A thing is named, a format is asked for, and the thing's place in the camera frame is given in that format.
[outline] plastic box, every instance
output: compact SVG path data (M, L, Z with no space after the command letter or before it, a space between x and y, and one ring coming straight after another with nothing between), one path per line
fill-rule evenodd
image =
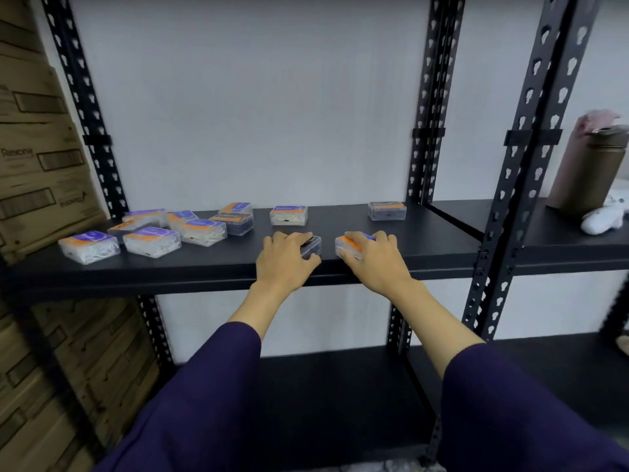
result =
M66 257L83 265L105 260L120 253L117 238L96 230L62 238L58 243Z
M130 220L114 225L108 229L107 234L116 237L118 241L121 242L122 237L128 233L133 233L147 226L155 226L155 217L131 217Z
M404 220L406 205L402 202L370 202L367 204L371 220Z
M245 235L254 227L254 216L252 214L241 214L233 212L223 212L214 215L210 220L224 222L227 226L227 235Z
M224 222L198 218L179 225L181 241L188 244L212 246L227 238L227 226Z
M249 202L233 202L218 211L218 213L223 213L223 212L250 214L254 212L254 208L251 206Z
M271 225L304 226L308 221L308 207L297 205L278 205L269 214Z
M374 237L370 237L366 233L362 233L362 234L365 235L365 237L367 237L369 240L375 241ZM334 253L336 253L337 257L341 256L339 254L340 253L339 250L345 250L351 253L354 256L354 258L356 258L357 260L362 260L362 248L360 248L360 245L358 245L355 241L353 241L349 237L342 236L342 237L337 237L334 240Z
M310 237L306 240L306 243L300 247L301 258L308 260L313 253L321 255L321 246L321 237Z
M185 222L190 222L197 217L194 212L189 210L182 210L180 212L170 212L166 214L166 223L169 229L177 230L177 225Z
M151 258L163 257L181 248L179 232L149 226L123 237L129 253L137 253Z
M153 209L153 210L136 210L133 212L127 212L122 221L126 222L132 218L145 218L151 219L153 226L166 226L166 210L165 209Z

